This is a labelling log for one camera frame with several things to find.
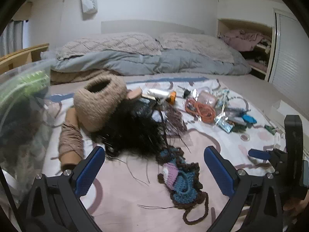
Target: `blue grip pad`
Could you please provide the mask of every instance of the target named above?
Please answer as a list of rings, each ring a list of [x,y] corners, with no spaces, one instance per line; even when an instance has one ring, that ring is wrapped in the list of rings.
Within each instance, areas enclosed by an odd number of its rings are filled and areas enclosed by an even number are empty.
[[[249,150],[248,155],[250,157],[254,157],[254,158],[257,158],[257,159],[261,159],[261,160],[269,160],[270,159],[269,152],[256,150],[256,149]]]
[[[235,193],[234,181],[210,148],[206,148],[204,151],[204,161],[217,182],[221,192],[231,198]]]
[[[78,198],[87,194],[104,161],[105,151],[99,148],[76,180],[75,194]]]

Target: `headboard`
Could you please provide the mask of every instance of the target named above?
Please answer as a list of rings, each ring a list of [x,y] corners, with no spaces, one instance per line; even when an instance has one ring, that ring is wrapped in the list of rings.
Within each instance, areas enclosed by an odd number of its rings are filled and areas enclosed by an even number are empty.
[[[0,57],[0,74],[16,67],[41,60],[40,53],[47,51],[48,47],[49,43],[39,44]]]
[[[204,31],[176,23],[151,20],[116,20],[101,22],[101,33],[143,32],[157,38],[167,32],[202,34]]]

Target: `purple crochet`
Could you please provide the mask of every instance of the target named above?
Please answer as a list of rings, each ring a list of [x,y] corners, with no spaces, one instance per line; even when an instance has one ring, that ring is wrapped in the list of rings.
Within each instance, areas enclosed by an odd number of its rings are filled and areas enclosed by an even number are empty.
[[[174,182],[178,175],[178,168],[173,163],[163,164],[163,179],[166,186],[173,190]]]

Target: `pink clothing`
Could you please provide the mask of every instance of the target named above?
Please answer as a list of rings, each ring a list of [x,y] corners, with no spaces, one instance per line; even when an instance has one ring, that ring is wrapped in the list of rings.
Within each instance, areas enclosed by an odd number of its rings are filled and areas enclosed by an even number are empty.
[[[238,51],[252,51],[254,47],[265,37],[261,33],[245,33],[243,30],[231,30],[227,32],[224,42]]]

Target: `crochet piece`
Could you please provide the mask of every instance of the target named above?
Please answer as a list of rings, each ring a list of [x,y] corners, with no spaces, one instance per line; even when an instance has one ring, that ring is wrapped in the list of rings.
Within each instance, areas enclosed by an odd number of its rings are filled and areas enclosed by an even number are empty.
[[[208,215],[208,194],[201,191],[203,185],[198,179],[200,171],[198,163],[187,164],[183,151],[175,147],[162,150],[156,160],[163,166],[163,173],[158,174],[158,180],[167,186],[174,205],[179,209],[185,209],[184,222],[194,225],[203,221]],[[202,204],[204,200],[205,214],[195,221],[188,221],[189,212],[196,204]]]
[[[126,95],[127,87],[120,77],[95,77],[74,95],[79,121],[89,132],[99,131]]]

